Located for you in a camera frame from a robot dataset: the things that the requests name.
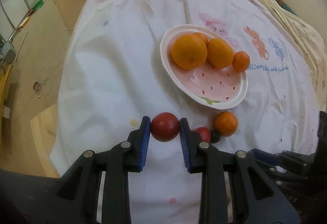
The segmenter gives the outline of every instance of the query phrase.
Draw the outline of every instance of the pink dot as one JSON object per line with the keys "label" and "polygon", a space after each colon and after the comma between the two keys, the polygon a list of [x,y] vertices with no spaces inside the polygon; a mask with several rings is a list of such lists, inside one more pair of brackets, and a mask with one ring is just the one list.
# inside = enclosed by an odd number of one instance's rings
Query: pink dot
{"label": "pink dot", "polygon": [[176,198],[171,198],[171,199],[169,199],[169,204],[175,204],[176,203]]}

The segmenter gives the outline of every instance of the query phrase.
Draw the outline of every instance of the yellow dot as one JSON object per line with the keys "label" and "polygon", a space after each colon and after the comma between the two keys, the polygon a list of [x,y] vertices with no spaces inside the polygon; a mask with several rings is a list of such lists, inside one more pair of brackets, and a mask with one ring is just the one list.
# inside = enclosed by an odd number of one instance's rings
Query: yellow dot
{"label": "yellow dot", "polygon": [[137,126],[137,120],[136,119],[131,119],[130,120],[130,125]]}

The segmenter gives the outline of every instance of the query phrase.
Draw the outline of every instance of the white tablecloth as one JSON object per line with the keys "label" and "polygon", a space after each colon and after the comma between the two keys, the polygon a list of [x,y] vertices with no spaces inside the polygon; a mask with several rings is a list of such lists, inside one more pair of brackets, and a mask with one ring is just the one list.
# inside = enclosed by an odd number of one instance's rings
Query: white tablecloth
{"label": "white tablecloth", "polygon": [[[127,139],[134,119],[171,112],[191,129],[212,128],[219,112],[178,90],[161,65],[169,28],[194,24],[215,31],[251,57],[244,101],[230,109],[237,132],[222,151],[313,153],[318,102],[296,44],[256,0],[88,0],[64,65],[57,139],[51,161],[62,175],[87,149],[101,152]],[[133,223],[197,223],[201,175],[184,167],[179,137],[151,138],[146,166],[130,174]],[[176,203],[169,203],[171,198]]]}

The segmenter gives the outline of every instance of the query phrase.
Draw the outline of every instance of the orange cartoon animal print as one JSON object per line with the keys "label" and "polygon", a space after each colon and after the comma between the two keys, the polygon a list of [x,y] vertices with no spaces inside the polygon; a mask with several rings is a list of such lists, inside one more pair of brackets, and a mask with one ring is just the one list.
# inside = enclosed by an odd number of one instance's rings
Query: orange cartoon animal print
{"label": "orange cartoon animal print", "polygon": [[254,30],[249,29],[249,27],[244,28],[244,31],[252,37],[252,43],[256,47],[260,57],[264,58],[265,60],[268,60],[269,53],[265,49],[263,41],[260,40],[259,34],[256,33]]}

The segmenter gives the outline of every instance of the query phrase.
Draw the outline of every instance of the floor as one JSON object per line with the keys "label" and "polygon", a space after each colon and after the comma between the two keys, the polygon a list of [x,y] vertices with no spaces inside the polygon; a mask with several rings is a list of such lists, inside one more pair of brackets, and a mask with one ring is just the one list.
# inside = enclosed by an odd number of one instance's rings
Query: floor
{"label": "floor", "polygon": [[[10,120],[3,121],[0,168],[45,175],[34,145],[30,120],[58,101],[63,62],[71,33],[65,29],[53,0],[45,0],[45,4],[14,38],[17,61],[14,62],[8,97],[4,103],[11,108],[11,116]],[[45,79],[43,94],[41,92],[39,98],[33,84]]]}

